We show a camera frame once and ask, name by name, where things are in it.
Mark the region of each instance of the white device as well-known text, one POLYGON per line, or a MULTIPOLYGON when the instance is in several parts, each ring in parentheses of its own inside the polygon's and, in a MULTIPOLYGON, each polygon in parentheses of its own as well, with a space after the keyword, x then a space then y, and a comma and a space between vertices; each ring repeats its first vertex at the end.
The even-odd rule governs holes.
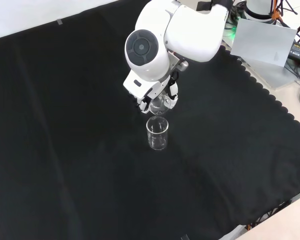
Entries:
POLYGON ((174 71, 185 71, 190 59, 210 61, 217 53, 232 0, 214 0, 209 14, 199 13, 176 0, 152 0, 140 13, 126 40, 124 52, 131 68, 123 86, 143 113, 166 89, 170 109, 178 101, 174 71))
POLYGON ((274 1, 271 0, 246 0, 244 8, 244 16, 248 20, 262 23, 273 23, 275 20, 271 18, 274 8, 274 1))

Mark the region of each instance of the white wall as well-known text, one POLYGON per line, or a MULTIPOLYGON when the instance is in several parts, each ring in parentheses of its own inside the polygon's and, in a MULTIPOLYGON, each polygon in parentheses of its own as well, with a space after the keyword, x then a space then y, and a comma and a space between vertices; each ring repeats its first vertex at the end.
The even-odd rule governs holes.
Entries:
POLYGON ((117 0, 0 0, 0 38, 117 0))

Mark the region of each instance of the glass beaker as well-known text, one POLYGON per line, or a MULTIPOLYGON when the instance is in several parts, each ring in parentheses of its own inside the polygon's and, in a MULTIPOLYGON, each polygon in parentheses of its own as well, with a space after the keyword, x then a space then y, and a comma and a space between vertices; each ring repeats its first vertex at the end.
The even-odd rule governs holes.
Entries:
POLYGON ((166 113, 171 106, 171 100, 165 91, 162 91, 159 96, 151 100, 149 108, 154 115, 162 115, 166 113))
POLYGON ((148 143, 154 150, 162 150, 168 144, 168 121, 161 116, 150 117, 146 123, 148 143))

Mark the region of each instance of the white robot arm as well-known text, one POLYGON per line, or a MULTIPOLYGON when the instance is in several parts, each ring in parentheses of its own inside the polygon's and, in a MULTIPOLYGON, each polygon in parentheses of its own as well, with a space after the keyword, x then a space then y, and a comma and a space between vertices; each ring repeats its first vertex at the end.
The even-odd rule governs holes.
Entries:
POLYGON ((202 63, 217 53, 233 1, 214 1, 209 14, 176 0, 152 0, 142 10, 125 43, 131 71, 123 85, 143 113, 163 90, 170 98, 169 108, 176 105, 178 86, 172 73, 176 68, 186 70, 188 63, 183 58, 202 63))

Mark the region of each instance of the table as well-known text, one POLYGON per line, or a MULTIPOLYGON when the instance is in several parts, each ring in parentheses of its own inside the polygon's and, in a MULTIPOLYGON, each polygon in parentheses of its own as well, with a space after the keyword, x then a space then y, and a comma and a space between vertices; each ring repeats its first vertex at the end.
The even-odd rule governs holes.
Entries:
POLYGON ((145 3, 0 39, 5 238, 215 240, 300 189, 298 124, 224 49, 180 74, 169 146, 148 147, 122 86, 145 3))

